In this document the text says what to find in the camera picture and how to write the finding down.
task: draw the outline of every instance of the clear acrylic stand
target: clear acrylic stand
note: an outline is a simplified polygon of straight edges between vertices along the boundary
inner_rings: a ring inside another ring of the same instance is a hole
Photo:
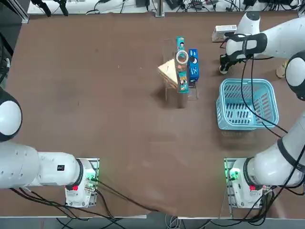
[[[189,89],[190,89],[190,92],[187,95],[187,99],[188,100],[197,100],[199,98],[199,94],[197,91],[196,82],[190,82]]]

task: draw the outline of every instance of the black cable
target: black cable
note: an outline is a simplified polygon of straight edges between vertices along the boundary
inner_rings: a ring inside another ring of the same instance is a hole
[[[61,228],[61,229],[64,229],[64,228],[74,229],[74,228],[68,226],[68,224],[69,224],[73,219],[70,219],[70,221],[69,221],[68,223],[66,223],[66,224],[64,224],[63,222],[61,222],[61,221],[59,220],[59,218],[56,218],[56,220],[57,220],[60,224],[62,224],[62,228]]]
[[[305,182],[305,176],[303,176],[303,179],[299,184],[294,185],[294,186],[285,187],[285,188],[288,188],[288,189],[297,188],[297,187],[300,187],[302,184],[304,184],[304,182]]]
[[[272,200],[274,197],[275,197],[275,194],[274,194],[274,192],[272,191],[272,196],[271,196],[271,199],[270,199],[270,200]],[[267,207],[267,203],[268,203],[268,196],[266,196],[266,201],[265,201],[265,204],[264,204],[265,207]],[[261,214],[262,210],[263,210],[263,207],[260,208],[258,215]],[[259,224],[254,224],[254,223],[252,223],[252,222],[248,222],[248,223],[251,224],[252,226],[259,227],[259,226],[263,225],[263,223],[265,222],[266,216],[267,216],[267,214],[264,214],[263,221],[260,222]]]
[[[206,8],[204,5],[202,6],[202,8],[205,8],[208,12],[210,12],[210,10],[208,8]]]
[[[289,175],[289,177],[287,178],[287,180],[285,181],[284,185],[280,188],[280,190],[278,191],[278,193],[276,194],[276,196],[270,201],[270,204],[268,205],[267,209],[265,210],[265,214],[268,212],[268,210],[270,209],[271,205],[274,203],[274,201],[277,199],[277,197],[282,193],[282,191],[284,190],[284,188],[287,186],[288,182],[290,181],[291,177],[293,176],[302,156],[304,155],[304,151],[305,151],[305,145],[302,148],[302,151],[298,157],[298,159],[296,160],[294,167]]]
[[[252,106],[254,111],[256,112],[256,108],[254,106],[254,98],[253,98],[253,65],[254,65],[254,55],[252,56],[252,65],[251,65],[251,99],[252,99]],[[281,138],[282,136],[278,135],[276,132],[272,131],[271,129],[269,129],[265,123],[262,122],[262,124],[264,125],[264,127],[269,130],[272,134],[274,134],[275,136],[277,136],[278,138]]]
[[[267,7],[269,6],[269,4],[270,4],[270,2],[267,2],[266,7],[265,7],[265,8],[263,8],[263,10],[262,10],[262,11],[264,11],[265,9],[267,9]]]
[[[32,199],[35,199],[35,200],[37,200],[37,201],[40,201],[40,200],[45,201],[45,199],[43,199],[43,198],[36,198],[36,197],[33,197],[33,196],[29,195],[29,194],[26,193],[22,188],[19,188],[19,190],[20,190],[24,195],[26,195],[28,198],[32,198]],[[53,206],[53,207],[57,208],[59,211],[61,211],[65,216],[67,216],[67,217],[73,219],[73,217],[70,216],[68,213],[66,213],[64,210],[62,210],[62,209],[60,209],[59,207],[55,206],[54,203],[53,203],[53,201],[47,201],[47,202],[48,202],[51,206]],[[75,215],[71,210],[69,210],[69,209],[67,209],[67,210],[75,217],[75,219],[77,218],[76,215]]]
[[[14,188],[10,188],[11,191],[15,192],[17,195],[27,199],[27,200],[30,200],[32,202],[36,202],[36,203],[40,203],[40,204],[44,204],[44,205],[47,205],[47,206],[52,206],[52,207],[59,207],[59,208],[71,208],[71,209],[76,209],[78,211],[82,211],[82,212],[86,212],[86,213],[89,213],[89,214],[93,214],[93,215],[96,215],[96,216],[101,216],[101,217],[104,217],[104,218],[107,218],[108,220],[110,220],[111,222],[114,222],[114,224],[118,225],[119,227],[121,227],[122,229],[126,229],[125,227],[123,227],[122,225],[116,223],[116,221],[114,221],[112,218],[108,217],[108,216],[105,216],[103,214],[100,214],[100,213],[97,213],[97,212],[92,212],[92,211],[88,211],[88,210],[85,210],[85,209],[82,209],[82,208],[76,208],[76,207],[72,207],[72,206],[68,206],[68,205],[62,205],[62,204],[59,204],[55,201],[51,201],[51,202],[54,202],[54,204],[51,204],[49,202],[46,202],[44,200],[36,200],[35,197],[31,196],[28,197],[27,195],[24,195],[20,192],[18,192],[16,189]]]
[[[216,5],[212,2],[212,0],[210,0],[210,2],[212,4],[212,6],[213,6],[214,11],[216,12]]]
[[[183,9],[183,7],[185,9],[185,3],[184,3],[185,1],[186,0],[183,0],[182,4],[179,5],[179,8],[177,9],[176,13],[179,11],[179,9]]]
[[[57,204],[57,202],[55,201],[50,201],[50,200],[47,200],[45,198],[43,198],[42,196],[38,195],[36,192],[34,191],[30,191],[31,193],[33,193],[34,195],[38,196],[39,198],[36,198],[36,197],[33,197],[31,195],[29,195],[28,193],[26,193],[22,188],[19,188],[19,190],[26,196],[28,196],[29,198],[33,198],[33,199],[36,199],[36,200],[43,200],[45,202],[48,202],[50,204]],[[64,210],[60,209],[59,207],[56,207],[54,206],[55,208],[57,208],[59,211],[61,211],[63,214],[65,214],[67,217],[71,218],[71,219],[78,219],[78,220],[82,220],[82,221],[88,221],[89,219],[82,219],[82,218],[79,218],[77,217],[70,209],[64,207],[67,211],[69,211],[74,217],[71,217],[69,214],[67,214]]]
[[[114,222],[112,222],[112,223],[110,223],[110,224],[108,224],[108,225],[106,225],[106,226],[104,226],[104,227],[102,227],[102,228],[100,228],[100,229],[105,229],[105,228],[107,228],[107,227],[110,227],[112,224],[114,224]]]
[[[245,40],[244,43],[243,43],[243,51],[244,51],[245,57],[247,57],[247,56],[246,56],[246,47],[247,47],[247,38],[246,38],[246,40]],[[248,61],[248,59],[246,59],[246,62],[244,63],[244,69],[243,69],[242,80],[241,80],[241,94],[242,94],[242,99],[243,99],[243,102],[244,102],[245,106],[246,106],[246,107],[249,109],[249,111],[250,111],[252,114],[254,114],[256,117],[258,117],[258,118],[264,120],[265,122],[268,122],[269,124],[272,124],[272,125],[276,126],[277,128],[281,129],[282,131],[284,131],[284,132],[287,134],[288,132],[287,132],[285,129],[283,129],[283,128],[280,127],[279,125],[277,125],[277,124],[275,124],[275,123],[273,123],[273,122],[271,122],[271,121],[269,121],[269,120],[267,120],[267,119],[265,119],[265,118],[262,118],[262,117],[261,117],[260,115],[258,115],[256,112],[254,112],[253,110],[251,110],[250,107],[248,106],[248,104],[246,103],[246,101],[245,101],[245,99],[244,99],[244,95],[243,95],[243,78],[244,78],[244,71],[245,71],[245,68],[246,68],[246,65],[247,65],[247,61]]]
[[[242,223],[242,221],[237,222],[237,223],[233,223],[233,224],[229,224],[229,225],[220,225],[220,224],[214,223],[213,221],[211,221],[211,223],[213,223],[214,225],[219,226],[219,227],[230,227],[230,226],[240,224],[240,223]]]
[[[124,8],[124,4],[125,4],[125,1],[126,1],[126,0],[123,0],[123,5],[122,5],[122,8],[121,8],[121,11],[120,11],[120,13],[122,13],[122,11],[123,11],[123,8]]]
[[[236,11],[239,11],[238,7],[233,3],[233,0],[232,1],[224,0],[224,1],[231,3],[232,5],[234,5],[234,8],[236,8]]]
[[[110,213],[110,210],[109,210],[109,208],[108,208],[108,205],[107,205],[107,202],[106,202],[106,200],[105,200],[104,195],[103,195],[99,190],[95,190],[95,191],[96,191],[96,193],[102,198],[102,201],[103,201],[103,203],[104,203],[106,212],[107,212],[107,214],[109,215],[109,217],[111,217],[112,219],[115,219],[115,218],[112,216],[112,214]]]
[[[198,13],[198,10],[197,10],[197,8],[196,8],[196,5],[193,3],[193,1],[191,1],[191,4],[193,4],[194,9],[196,10],[196,13]]]
[[[289,191],[289,192],[291,192],[291,193],[297,195],[297,196],[304,196],[304,195],[305,195],[305,192],[304,192],[304,191],[303,191],[303,193],[297,193],[297,192],[294,192],[293,190],[290,190],[290,189],[288,189],[288,188],[286,188],[286,187],[285,187],[285,189],[286,189],[287,191]]]
[[[129,198],[129,197],[127,197],[127,196],[121,194],[120,192],[116,191],[114,188],[112,188],[112,187],[106,185],[105,183],[103,183],[103,182],[101,182],[101,181],[99,181],[99,180],[97,180],[97,179],[94,179],[94,178],[93,178],[93,179],[91,179],[91,180],[92,180],[92,181],[95,181],[95,182],[98,182],[98,183],[100,183],[100,184],[102,184],[102,185],[104,185],[105,187],[107,187],[107,188],[110,189],[111,191],[115,192],[115,193],[118,194],[119,196],[123,197],[124,199],[128,200],[129,202],[131,202],[131,203],[133,203],[133,204],[135,204],[135,205],[137,205],[137,206],[139,206],[139,207],[141,207],[141,208],[143,208],[143,209],[146,209],[146,210],[149,210],[149,211],[158,211],[158,210],[156,210],[156,209],[153,209],[153,208],[150,208],[150,207],[146,207],[146,206],[144,206],[144,205],[142,205],[142,204],[140,204],[140,203],[134,201],[133,199],[131,199],[131,198]]]
[[[208,225],[208,223],[213,223],[211,219],[208,219],[203,225],[201,225],[198,229],[202,229],[204,228],[206,225]]]
[[[182,219],[181,221],[182,221],[182,224],[183,224],[183,226],[184,226],[184,229],[186,229],[186,226],[185,226],[184,220]]]
[[[153,0],[152,0],[152,4],[153,4],[153,7],[154,7],[155,11],[157,11],[157,8],[156,8],[156,6],[154,5]]]

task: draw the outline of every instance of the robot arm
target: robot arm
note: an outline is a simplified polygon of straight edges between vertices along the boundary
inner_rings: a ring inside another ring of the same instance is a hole
[[[37,152],[12,139],[20,130],[19,103],[0,87],[0,188],[26,186],[65,186],[66,203],[88,207],[95,198],[98,160],[92,163],[62,152]]]
[[[236,33],[229,37],[226,54],[220,56],[220,72],[245,59],[244,52],[256,57],[259,54],[289,59],[303,50],[305,44],[305,18],[296,18],[263,32],[259,31],[258,12],[247,12],[237,26]]]
[[[240,21],[236,35],[228,39],[226,54],[221,55],[220,71],[226,73],[230,66],[259,54],[289,58],[286,81],[300,100],[305,100],[305,17],[287,21],[259,32],[259,16],[246,13]],[[262,186],[283,185],[305,145],[305,112],[289,132],[275,144],[255,157],[239,158],[232,171],[239,173],[231,179],[239,208],[251,208],[262,194]],[[303,181],[305,155],[287,185]]]

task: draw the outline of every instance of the wire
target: wire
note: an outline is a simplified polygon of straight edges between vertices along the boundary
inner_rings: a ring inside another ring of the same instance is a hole
[[[107,227],[110,227],[112,224],[114,224],[114,222],[112,222],[112,223],[110,223],[110,224],[108,224],[108,225],[106,225],[105,227],[102,227],[102,228],[100,228],[100,229],[105,229],[105,228],[107,228]]]
[[[62,205],[62,204],[59,204],[55,201],[45,201],[43,199],[41,200],[37,200],[35,199],[35,197],[31,196],[31,195],[24,195],[20,192],[18,192],[16,189],[14,188],[10,188],[11,191],[13,191],[14,193],[16,193],[17,195],[27,199],[27,200],[30,200],[32,202],[36,202],[36,203],[40,203],[40,204],[44,204],[44,205],[47,205],[47,206],[52,206],[52,207],[56,207],[56,208],[71,208],[71,209],[76,209],[78,211],[82,211],[82,212],[86,212],[86,213],[90,213],[90,214],[93,214],[93,215],[96,215],[96,216],[101,216],[101,217],[104,217],[104,218],[107,218],[108,220],[110,220],[111,222],[114,222],[114,224],[118,225],[119,227],[121,227],[122,229],[126,229],[125,227],[123,227],[122,225],[118,224],[116,221],[117,220],[113,220],[112,218],[108,217],[108,216],[105,216],[103,214],[100,214],[100,213],[97,213],[97,212],[92,212],[92,211],[88,211],[88,210],[85,210],[85,209],[82,209],[82,208],[76,208],[76,207],[72,207],[72,206],[68,206],[68,205]]]
[[[252,56],[252,65],[251,65],[251,100],[252,100],[252,106],[254,111],[256,112],[256,108],[254,106],[254,98],[253,98],[253,65],[254,65],[254,56]],[[269,129],[265,123],[262,122],[262,124],[264,125],[264,127],[269,130],[272,134],[274,134],[275,136],[277,136],[278,138],[281,138],[282,136],[278,135],[276,132],[272,131],[271,129]]]
[[[212,6],[213,6],[214,11],[216,12],[216,5],[212,2],[212,0],[210,0],[210,2],[212,4]]]
[[[167,229],[179,229],[181,226],[181,219],[176,216],[172,216],[170,219],[170,224],[167,224],[167,214],[165,214],[164,221]]]
[[[244,55],[246,56],[246,47],[247,47],[247,38],[245,39],[244,43],[243,43],[243,51],[244,51]],[[253,113],[256,117],[264,120],[265,122],[268,122],[269,124],[272,124],[274,126],[276,126],[277,128],[281,129],[282,131],[284,131],[285,133],[288,133],[285,129],[283,129],[282,127],[280,127],[279,125],[265,119],[265,118],[262,118],[260,115],[258,115],[256,112],[254,112],[253,110],[251,110],[251,108],[248,106],[248,104],[246,103],[245,99],[244,99],[244,95],[243,95],[243,79],[244,79],[244,71],[245,71],[245,68],[246,68],[246,65],[247,65],[247,61],[248,59],[246,59],[245,63],[244,63],[244,68],[243,68],[243,74],[242,74],[242,79],[241,79],[241,94],[242,94],[242,99],[243,99],[243,102],[245,104],[245,106],[249,109],[249,111],[251,113]]]
[[[233,224],[229,224],[229,225],[220,225],[220,224],[214,223],[213,221],[211,221],[211,223],[216,225],[216,226],[219,226],[219,227],[230,227],[230,226],[234,226],[234,225],[240,224],[240,223],[242,223],[242,221],[237,222],[237,223],[233,223]]]
[[[64,224],[63,222],[61,222],[61,221],[59,220],[59,218],[56,218],[56,220],[57,220],[60,224],[62,224],[63,227],[62,227],[61,229],[64,229],[64,228],[73,229],[72,227],[69,227],[69,226],[68,226],[68,224],[69,224],[73,219],[70,219],[69,222],[67,222],[66,224]]]
[[[122,11],[123,11],[124,3],[125,3],[125,0],[123,0],[123,5],[122,5],[120,13],[122,13]]]
[[[262,11],[264,11],[265,9],[267,9],[267,7],[269,6],[269,4],[270,4],[270,2],[267,2],[266,7],[265,7],[265,8],[263,8],[263,10],[262,10]]]
[[[184,220],[182,219],[181,221],[182,221],[182,224],[183,224],[183,226],[184,226],[184,229],[186,229],[186,226],[185,226]]]
[[[140,203],[134,201],[133,199],[131,199],[131,198],[129,198],[129,197],[127,197],[127,196],[121,194],[120,192],[116,191],[114,188],[112,188],[112,187],[106,185],[105,183],[99,181],[98,179],[92,178],[91,180],[92,180],[92,181],[95,181],[95,182],[98,182],[98,183],[100,183],[100,184],[102,184],[102,185],[104,185],[105,187],[107,187],[107,188],[110,189],[111,191],[115,192],[115,193],[118,194],[119,196],[123,197],[124,199],[128,200],[129,202],[131,202],[131,203],[133,203],[133,204],[135,204],[135,205],[137,205],[137,206],[139,206],[139,207],[141,207],[141,208],[143,208],[143,209],[146,209],[146,210],[149,210],[149,211],[158,211],[158,210],[156,210],[156,209],[146,207],[146,206],[144,206],[144,205],[142,205],[142,204],[140,204]]]
[[[97,193],[99,196],[101,196],[102,201],[103,201],[104,206],[105,206],[105,209],[106,209],[106,212],[107,212],[107,214],[109,215],[109,217],[111,217],[112,219],[115,219],[115,218],[112,216],[112,214],[110,213],[110,211],[109,211],[107,202],[106,202],[106,200],[105,200],[103,194],[102,194],[99,190],[96,190],[96,193]]]
[[[198,229],[204,229],[206,225],[209,223],[213,223],[211,219],[208,219],[202,226],[200,226]]]
[[[288,188],[285,187],[285,189],[289,192],[292,192],[293,194],[297,195],[297,196],[304,196],[305,195],[305,192],[303,191],[302,193],[297,193],[297,192],[294,192],[293,190],[290,190]]]
[[[48,202],[48,203],[50,203],[50,204],[57,204],[57,202],[49,201],[49,200],[43,198],[42,196],[38,195],[36,192],[29,190],[28,188],[27,188],[27,190],[28,190],[29,192],[33,193],[34,195],[38,196],[39,198],[36,198],[36,197],[33,197],[33,196],[29,195],[29,194],[26,193],[22,188],[19,188],[19,190],[20,190],[24,195],[28,196],[29,198],[33,198],[33,199],[36,199],[36,200],[43,200],[43,201],[46,201],[46,202]],[[65,211],[63,211],[62,209],[60,209],[60,208],[58,208],[58,207],[56,207],[56,208],[57,208],[58,210],[60,210],[63,214],[65,214],[67,217],[71,218],[71,219],[78,219],[78,220],[83,220],[83,221],[89,220],[89,219],[82,219],[82,218],[77,217],[70,209],[68,209],[68,208],[66,208],[66,207],[63,207],[63,208],[65,208],[66,210],[68,210],[74,217],[71,217],[69,214],[67,214],[67,213],[66,213]]]
[[[93,9],[93,10],[87,11],[87,12],[86,12],[86,15],[92,14],[92,13],[95,13],[95,14],[104,13],[104,12],[106,12],[106,11],[113,10],[113,9],[118,8],[118,7],[121,7],[123,4],[125,4],[125,3],[128,2],[128,1],[130,1],[130,0],[125,0],[123,3],[121,3],[121,4],[119,4],[119,5],[116,5],[116,6],[113,6],[111,9],[103,10],[103,11],[99,11],[99,10],[96,9],[96,6],[97,6],[99,3],[101,3],[101,2],[98,1],[98,2],[95,4],[94,9]]]
[[[57,9],[52,13],[52,15],[59,9],[60,5],[57,7]]]
[[[155,11],[157,11],[157,8],[156,8],[156,6],[154,5],[153,0],[152,0],[152,4],[153,4],[153,7],[154,7]]]
[[[231,3],[231,5],[234,5],[234,8],[236,8],[236,11],[239,11],[239,10],[238,10],[238,7],[236,6],[236,4],[233,3],[233,0],[232,0],[232,1],[224,0],[224,1],[226,1],[226,2],[228,2],[228,3]]]

